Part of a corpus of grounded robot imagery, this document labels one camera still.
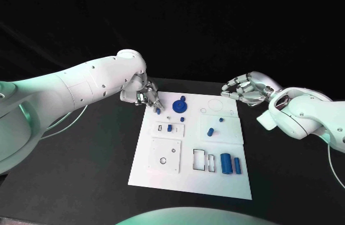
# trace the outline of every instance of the table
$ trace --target table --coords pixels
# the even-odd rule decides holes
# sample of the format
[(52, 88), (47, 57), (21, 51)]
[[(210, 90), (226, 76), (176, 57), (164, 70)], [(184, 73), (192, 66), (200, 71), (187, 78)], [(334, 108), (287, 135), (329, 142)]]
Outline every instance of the table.
[[(220, 83), (155, 79), (160, 91), (218, 95)], [(313, 135), (267, 131), (255, 108), (238, 103), (252, 200), (128, 186), (144, 107), (118, 94), (89, 105), (75, 125), (41, 140), (0, 187), (0, 217), (47, 225), (112, 225), (147, 211), (206, 207), (278, 224), (333, 224), (345, 219), (345, 190)], [(78, 115), (67, 118), (63, 125)], [(332, 150), (345, 181), (345, 154)]]

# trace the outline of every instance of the blue object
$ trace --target blue object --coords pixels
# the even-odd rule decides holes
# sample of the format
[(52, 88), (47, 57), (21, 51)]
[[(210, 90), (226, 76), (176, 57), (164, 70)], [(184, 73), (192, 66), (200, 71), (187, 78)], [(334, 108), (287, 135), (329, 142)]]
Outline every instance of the blue object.
[(180, 100), (173, 102), (171, 109), (176, 113), (183, 113), (186, 111), (184, 96), (180, 97)]
[(209, 128), (206, 135), (210, 137), (210, 136), (212, 136), (212, 133), (213, 133), (213, 129)]
[(232, 174), (232, 164), (229, 154), (220, 154), (220, 172), (223, 174)]
[(233, 158), (233, 161), (235, 161), (235, 173), (236, 173), (236, 174), (241, 174), (239, 159), (238, 159), (238, 158)]

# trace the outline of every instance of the blue battery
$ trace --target blue battery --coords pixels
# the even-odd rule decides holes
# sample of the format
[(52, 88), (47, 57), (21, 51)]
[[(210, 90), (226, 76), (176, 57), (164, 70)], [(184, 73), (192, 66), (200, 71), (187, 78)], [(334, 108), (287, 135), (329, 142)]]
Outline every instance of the blue battery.
[(206, 135), (210, 137), (210, 136), (212, 136), (212, 133), (213, 133), (213, 129), (209, 128)]
[(241, 174), (239, 159), (238, 159), (238, 158), (233, 158), (233, 161), (235, 161), (235, 173), (236, 173), (236, 174)]
[(220, 172), (223, 174), (232, 174), (232, 164), (229, 154), (220, 154)]

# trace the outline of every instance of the white cable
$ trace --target white cable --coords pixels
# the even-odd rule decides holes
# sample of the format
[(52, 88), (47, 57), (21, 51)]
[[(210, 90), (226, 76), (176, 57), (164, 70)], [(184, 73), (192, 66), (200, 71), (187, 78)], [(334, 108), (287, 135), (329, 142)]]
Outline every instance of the white cable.
[(72, 113), (72, 112), (69, 112), (69, 113), (65, 115), (65, 117), (63, 117), (50, 127), (47, 127), (46, 131), (47, 131), (49, 129), (52, 129), (52, 128), (65, 120), (65, 118), (69, 116), (70, 113)]
[(330, 161), (330, 153), (329, 153), (329, 165), (330, 165), (330, 169), (332, 169), (332, 172), (333, 172), (334, 178), (336, 178), (339, 184), (342, 185), (342, 187), (345, 188), (345, 186), (343, 186), (343, 184), (342, 184), (342, 182), (340, 182), (340, 180), (339, 180), (339, 178), (337, 178), (337, 176), (336, 176), (334, 170), (333, 170), (332, 161)]
[(76, 120), (79, 119), (79, 117), (80, 117), (80, 115), (82, 115), (82, 113), (83, 113), (86, 107), (88, 107), (88, 106), (83, 107), (83, 110), (80, 111), (80, 114), (79, 114), (79, 116), (76, 117), (75, 121), (73, 121), (59, 132), (56, 132), (56, 133), (53, 133), (53, 134), (50, 134), (50, 135), (41, 137), (39, 140), (46, 139), (46, 138), (52, 137), (53, 135), (59, 134), (60, 132), (63, 132), (63, 131), (73, 125), (73, 123), (76, 122)]

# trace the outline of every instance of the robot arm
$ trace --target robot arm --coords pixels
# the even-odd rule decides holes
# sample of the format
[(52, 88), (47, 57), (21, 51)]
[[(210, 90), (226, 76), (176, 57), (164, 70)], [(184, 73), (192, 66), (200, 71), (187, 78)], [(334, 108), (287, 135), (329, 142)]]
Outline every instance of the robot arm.
[(53, 74), (0, 82), (0, 174), (24, 159), (56, 119), (119, 91), (122, 101), (163, 110), (145, 62), (128, 49)]
[(268, 102), (268, 110), (257, 118), (267, 130), (278, 127), (295, 139), (314, 134), (333, 149), (345, 153), (345, 102), (333, 102), (327, 96), (308, 89), (283, 90), (259, 72), (229, 80), (222, 90), (235, 84), (236, 93), (222, 91), (220, 95), (249, 106)]

